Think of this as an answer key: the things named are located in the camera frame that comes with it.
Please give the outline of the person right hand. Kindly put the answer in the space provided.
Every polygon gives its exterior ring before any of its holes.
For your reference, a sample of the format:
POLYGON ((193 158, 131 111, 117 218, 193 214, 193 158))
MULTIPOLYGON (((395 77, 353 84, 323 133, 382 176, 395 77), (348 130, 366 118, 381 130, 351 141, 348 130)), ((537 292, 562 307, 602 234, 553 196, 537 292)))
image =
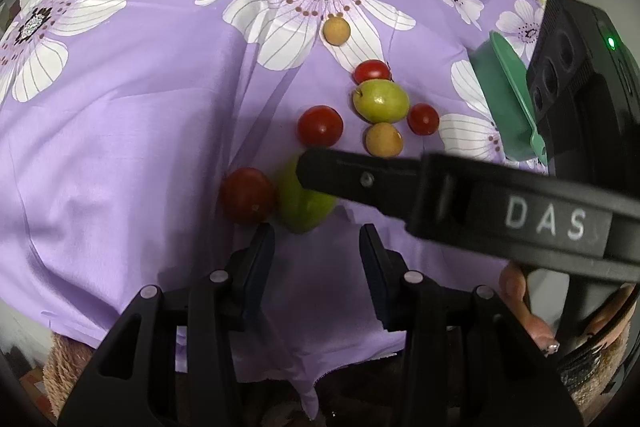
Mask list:
MULTIPOLYGON (((624 285, 616 291, 608 303, 597 312, 586 326, 582 335, 579 336, 579 343, 584 343, 599 334, 606 326, 611 326, 612 329, 598 343, 598 346, 602 347, 611 346, 636 311, 637 303, 634 303, 619 320, 615 318, 623 305, 629 303, 633 290, 634 285, 624 285)), ((514 263, 509 263, 499 277, 500 297, 529 333, 529 336, 533 338, 538 348, 545 355, 554 355, 558 352, 560 343, 554 338, 550 326, 540 317, 536 317, 526 306, 524 301, 526 291, 527 283, 523 272, 514 263)))

